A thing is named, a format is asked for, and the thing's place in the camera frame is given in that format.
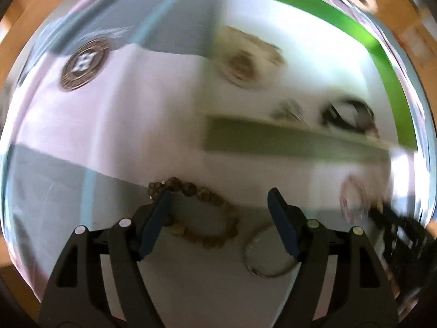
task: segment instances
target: bracelet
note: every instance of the bracelet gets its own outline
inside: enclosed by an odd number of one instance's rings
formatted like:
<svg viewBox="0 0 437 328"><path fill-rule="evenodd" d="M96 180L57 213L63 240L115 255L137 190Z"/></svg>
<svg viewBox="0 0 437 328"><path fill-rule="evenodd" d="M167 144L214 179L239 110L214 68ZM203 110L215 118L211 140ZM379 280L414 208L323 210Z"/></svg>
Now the bracelet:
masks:
<svg viewBox="0 0 437 328"><path fill-rule="evenodd" d="M351 211L347 204L347 192L349 186L355 187L360 196L361 205L355 211ZM340 193L340 208L343 218L348 223L356 223L362 220L365 215L369 212L370 204L369 199L367 197L366 189L362 181L355 175L349 175L341 185L341 193Z"/></svg>
<svg viewBox="0 0 437 328"><path fill-rule="evenodd" d="M192 182L182 182L177 177L170 177L167 181L151 182L148 194L152 201L156 201L161 192L168 189L172 192L181 191L185 196L196 196L200 202L208 203L222 210L226 215L226 229L221 235L205 236L197 234L187 228L187 226L177 218L169 215L166 218L165 227L170 227L174 236L180 236L191 243L201 243L205 249L221 248L238 235L238 209L220 195L217 195L207 187L197 187Z"/></svg>
<svg viewBox="0 0 437 328"><path fill-rule="evenodd" d="M364 101L357 99L339 99L335 104L346 104L355 108L357 117L356 125L351 125L345 121L332 103L329 103L322 111L322 123L324 125L332 124L346 131L353 131L365 134L367 131L374 129L375 115L372 109Z"/></svg>
<svg viewBox="0 0 437 328"><path fill-rule="evenodd" d="M266 274L266 273L262 273L259 269L255 268L254 265L250 264L249 262L249 253L251 252L253 246L259 242L259 240L263 237L263 235L270 229L275 229L276 230L276 226L274 224L269 224L265 227L262 227L261 229L257 230L255 232L255 234L248 240L246 246L244 247L243 250L243 262L244 265L246 266L246 269L248 269L248 271L254 275L254 276L261 276L264 279L274 279L277 277L281 277L283 275L288 274L291 270L293 270L296 265L298 264L297 261L293 258L291 263L289 265L287 265L285 268L272 273L272 274Z"/></svg>

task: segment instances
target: metal ring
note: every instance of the metal ring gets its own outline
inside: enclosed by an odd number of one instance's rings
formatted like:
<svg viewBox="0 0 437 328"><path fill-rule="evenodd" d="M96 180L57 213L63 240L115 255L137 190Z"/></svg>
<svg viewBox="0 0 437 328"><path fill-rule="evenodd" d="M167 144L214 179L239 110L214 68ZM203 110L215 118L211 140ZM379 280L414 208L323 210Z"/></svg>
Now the metal ring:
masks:
<svg viewBox="0 0 437 328"><path fill-rule="evenodd" d="M259 242L259 240L262 238L263 234L265 234L272 227L275 227L275 225L269 224L269 225L266 225L266 226L262 227L261 229L258 229L257 231L255 231L255 234L253 234L253 236L250 237L247 244L244 246L244 250L243 250L243 262L244 262L246 269L252 275L261 276L264 279L275 279L277 277L284 276L284 275L288 274L291 270L293 270L296 267L296 265L298 264L297 261L294 260L291 265L287 266L286 268L284 268L284 269L282 269L274 274L264 274L249 263L248 256L249 256L250 251L252 250L252 247L257 242Z"/></svg>

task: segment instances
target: bronze coin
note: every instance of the bronze coin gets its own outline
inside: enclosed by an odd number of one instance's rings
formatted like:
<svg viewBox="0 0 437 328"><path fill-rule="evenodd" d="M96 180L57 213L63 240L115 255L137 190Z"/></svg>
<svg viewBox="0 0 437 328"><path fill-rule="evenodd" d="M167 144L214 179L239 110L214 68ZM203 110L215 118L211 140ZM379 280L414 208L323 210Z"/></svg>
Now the bronze coin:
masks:
<svg viewBox="0 0 437 328"><path fill-rule="evenodd" d="M62 70L62 88L72 91L88 84L102 69L110 49L108 40L99 38L75 51Z"/></svg>

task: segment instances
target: round metal object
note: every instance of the round metal object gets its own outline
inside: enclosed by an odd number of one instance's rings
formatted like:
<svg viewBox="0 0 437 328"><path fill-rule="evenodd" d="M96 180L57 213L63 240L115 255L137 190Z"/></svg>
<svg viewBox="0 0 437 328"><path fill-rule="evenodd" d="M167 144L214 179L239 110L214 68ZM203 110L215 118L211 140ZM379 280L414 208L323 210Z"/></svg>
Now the round metal object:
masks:
<svg viewBox="0 0 437 328"><path fill-rule="evenodd" d="M317 228L318 227L318 221L316 219L309 219L306 225L310 228Z"/></svg>
<svg viewBox="0 0 437 328"><path fill-rule="evenodd" d="M123 218L119 222L120 227L123 227L123 228L129 227L131 224L132 224L132 221L130 218Z"/></svg>
<svg viewBox="0 0 437 328"><path fill-rule="evenodd" d="M352 228L352 232L358 236L362 235L364 233L363 229L361 227L354 227Z"/></svg>
<svg viewBox="0 0 437 328"><path fill-rule="evenodd" d="M82 225L79 225L79 226L77 226L75 229L74 229L74 232L76 233L76 234L84 234L85 233L85 231L86 231L87 229Z"/></svg>
<svg viewBox="0 0 437 328"><path fill-rule="evenodd" d="M293 258L287 255L287 257L290 257L291 260L282 268L279 268L278 270L271 272L271 273L263 273L261 268L256 268L254 263L250 262L250 253L252 249L259 244L259 242L263 239L267 232L270 230L274 230L277 233L276 227L274 224L269 224L265 227L262 227L261 229L257 230L255 234L250 238L250 240L247 242L244 251L243 251L243 262L248 271L254 275L254 276L260 276L264 279L275 279L277 277L281 277L284 275L287 275L291 270L293 270L298 262Z"/></svg>
<svg viewBox="0 0 437 328"><path fill-rule="evenodd" d="M62 70L62 88L72 91L88 84L102 69L110 49L108 40L99 38L89 41L75 51Z"/></svg>

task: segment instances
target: green stripe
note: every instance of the green stripe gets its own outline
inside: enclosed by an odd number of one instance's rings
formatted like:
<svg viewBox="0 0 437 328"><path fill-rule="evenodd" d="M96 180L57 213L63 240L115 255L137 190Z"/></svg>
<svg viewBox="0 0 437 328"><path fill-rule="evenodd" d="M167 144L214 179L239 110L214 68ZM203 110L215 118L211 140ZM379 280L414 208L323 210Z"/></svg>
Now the green stripe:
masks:
<svg viewBox="0 0 437 328"><path fill-rule="evenodd" d="M276 0L306 11L341 29L369 52L381 76L393 111L399 144L417 150L416 133L401 83L381 44L358 22L322 0Z"/></svg>
<svg viewBox="0 0 437 328"><path fill-rule="evenodd" d="M210 117L205 140L208 152L292 156L336 162L380 162L388 150L376 147L357 134L310 131L247 119Z"/></svg>

